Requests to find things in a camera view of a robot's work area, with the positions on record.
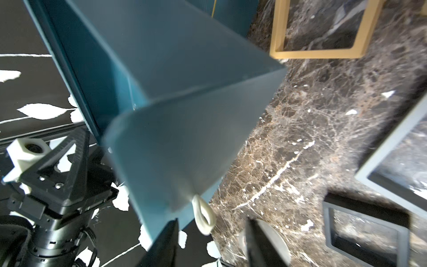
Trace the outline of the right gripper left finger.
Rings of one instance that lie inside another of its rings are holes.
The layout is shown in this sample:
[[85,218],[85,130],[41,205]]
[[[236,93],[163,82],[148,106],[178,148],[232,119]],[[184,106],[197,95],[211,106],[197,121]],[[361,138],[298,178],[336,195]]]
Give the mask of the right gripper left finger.
[[179,221],[169,221],[137,267],[175,267],[179,247]]

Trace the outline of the large grey brooch box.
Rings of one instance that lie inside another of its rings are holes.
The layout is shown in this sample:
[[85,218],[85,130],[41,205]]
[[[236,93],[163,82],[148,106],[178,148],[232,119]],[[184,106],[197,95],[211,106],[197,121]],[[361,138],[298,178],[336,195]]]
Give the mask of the large grey brooch box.
[[427,217],[427,96],[361,165],[355,178],[420,217]]

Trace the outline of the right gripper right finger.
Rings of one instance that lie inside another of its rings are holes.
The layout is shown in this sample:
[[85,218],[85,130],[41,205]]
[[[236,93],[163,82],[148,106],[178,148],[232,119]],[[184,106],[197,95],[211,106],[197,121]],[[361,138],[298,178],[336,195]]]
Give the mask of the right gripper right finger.
[[287,267],[255,219],[245,224],[246,251],[249,267]]

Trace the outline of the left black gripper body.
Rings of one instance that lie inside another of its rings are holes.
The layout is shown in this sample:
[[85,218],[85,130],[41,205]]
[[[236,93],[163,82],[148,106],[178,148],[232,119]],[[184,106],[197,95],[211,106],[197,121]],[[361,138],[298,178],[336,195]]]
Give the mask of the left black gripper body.
[[7,153],[14,165],[3,184],[19,183],[10,210],[37,224],[61,224],[116,199],[115,176],[102,165],[101,148],[89,153],[90,133],[73,130],[54,149],[42,139],[15,139]]

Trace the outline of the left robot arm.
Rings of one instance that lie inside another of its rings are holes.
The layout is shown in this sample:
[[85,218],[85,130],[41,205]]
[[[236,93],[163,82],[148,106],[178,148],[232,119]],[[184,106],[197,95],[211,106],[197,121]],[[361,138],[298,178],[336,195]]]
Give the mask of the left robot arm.
[[102,164],[104,152],[90,152],[90,134],[77,128],[55,148],[42,139],[20,138],[7,148],[13,169],[3,184],[17,182],[22,192],[1,217],[3,267],[82,267],[81,243],[96,245],[90,221],[96,209],[116,199],[115,179]]

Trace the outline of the teal top drawer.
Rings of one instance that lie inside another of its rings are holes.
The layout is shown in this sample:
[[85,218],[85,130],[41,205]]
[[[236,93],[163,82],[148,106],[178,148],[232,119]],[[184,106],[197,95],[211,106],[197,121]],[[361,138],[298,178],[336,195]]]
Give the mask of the teal top drawer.
[[148,236],[209,200],[286,68],[186,1],[69,1],[143,95],[103,135]]

